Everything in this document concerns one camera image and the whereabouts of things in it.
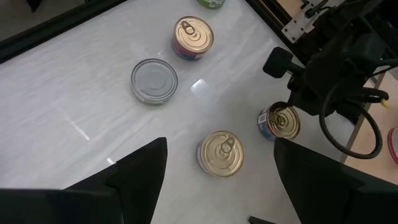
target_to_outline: white table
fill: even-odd
[[[175,22],[187,15],[215,33],[198,62],[170,47]],[[220,10],[195,0],[130,0],[1,64],[0,187],[62,189],[165,136],[169,158],[153,224],[246,223],[250,215],[299,223],[273,143],[256,125],[260,110],[289,95],[288,75],[262,72],[278,45],[244,0],[226,0]],[[135,64],[151,57],[171,64],[179,79],[171,101],[158,107],[130,89]],[[318,118],[299,115],[295,142],[339,159]],[[353,125],[338,115],[328,124],[345,144]],[[235,133],[245,152],[242,169],[227,179],[204,173],[195,157],[199,140],[220,129]]]

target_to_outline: gold can lid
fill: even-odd
[[[203,141],[201,159],[208,172],[218,177],[229,177],[243,164],[243,147],[231,132],[216,131]]]
[[[175,38],[185,49],[194,53],[203,53],[213,45],[214,35],[205,21],[186,16],[175,24]]]
[[[267,119],[268,126],[275,136],[286,139],[295,138],[300,131],[300,119],[293,107],[278,102],[271,106]]]

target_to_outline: green can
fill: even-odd
[[[218,9],[223,6],[225,0],[198,0],[198,2],[208,9]]]

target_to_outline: white marble surface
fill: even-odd
[[[197,62],[170,47],[175,22],[193,15],[215,33]],[[130,0],[0,65],[0,187],[62,189],[109,166],[159,136],[169,158],[153,224],[246,223],[254,215],[299,223],[277,174],[273,143],[257,130],[257,114],[287,100],[288,76],[262,72],[282,45],[244,0],[209,10],[195,0]],[[130,89],[145,58],[160,58],[179,86],[163,106],[146,106]],[[318,118],[299,111],[296,142],[338,159]],[[341,142],[353,126],[338,115],[328,124]],[[227,179],[196,162],[199,140],[226,129],[241,140],[245,161]]]

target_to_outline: tin can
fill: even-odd
[[[198,2],[208,9],[219,9],[223,6],[225,0],[198,0]]]
[[[186,16],[177,21],[174,27],[172,48],[186,60],[198,60],[213,45],[214,35],[210,26],[203,20]]]
[[[398,127],[388,132],[387,142],[392,159],[398,164]]]
[[[261,134],[270,141],[293,139],[300,132],[300,119],[293,107],[277,102],[260,112],[257,120]]]
[[[197,148],[201,168],[215,177],[229,177],[243,164],[243,147],[229,131],[216,131],[202,140]]]
[[[177,74],[167,62],[150,58],[139,62],[131,73],[132,92],[147,105],[161,105],[175,93]]]

